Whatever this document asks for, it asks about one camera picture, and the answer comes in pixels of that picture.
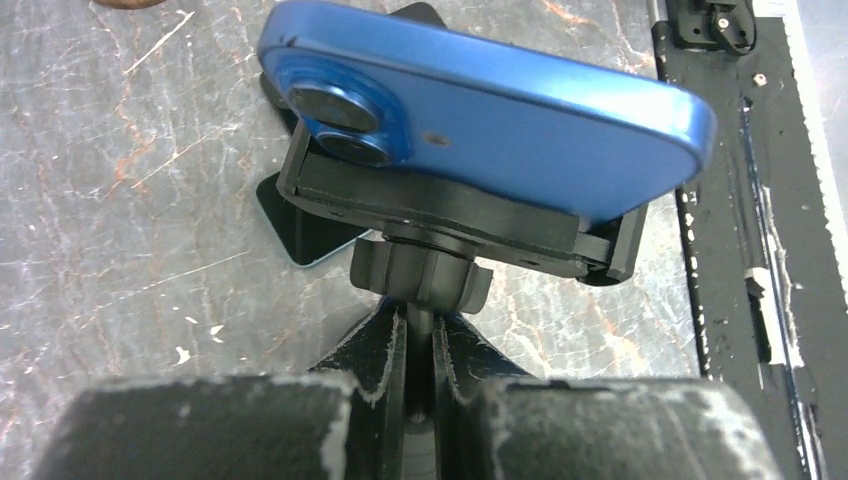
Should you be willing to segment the dark blue edged phone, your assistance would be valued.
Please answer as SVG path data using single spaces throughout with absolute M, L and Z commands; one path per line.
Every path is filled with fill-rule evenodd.
M 713 109 L 638 75 L 327 1 L 283 1 L 262 71 L 338 159 L 462 182 L 597 226 L 709 163 Z

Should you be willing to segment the black phone stand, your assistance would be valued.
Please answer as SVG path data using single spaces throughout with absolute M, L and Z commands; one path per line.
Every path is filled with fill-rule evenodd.
M 478 258 L 614 286 L 633 274 L 646 216 L 638 208 L 585 228 L 454 181 L 333 159 L 301 126 L 279 173 L 277 189 L 295 206 L 370 230 L 351 244 L 350 278 L 406 309 L 403 419 L 413 423 L 432 415 L 435 318 L 466 320 L 487 301 L 493 274 Z

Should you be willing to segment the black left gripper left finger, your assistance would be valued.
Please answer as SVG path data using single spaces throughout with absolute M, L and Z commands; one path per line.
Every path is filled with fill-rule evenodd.
M 110 379 L 78 395 L 36 479 L 398 479 L 405 307 L 385 300 L 300 374 Z

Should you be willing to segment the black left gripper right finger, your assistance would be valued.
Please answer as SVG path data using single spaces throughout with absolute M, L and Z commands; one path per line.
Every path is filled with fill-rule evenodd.
M 435 318 L 442 479 L 778 479 L 753 412 L 695 378 L 538 378 L 459 315 Z

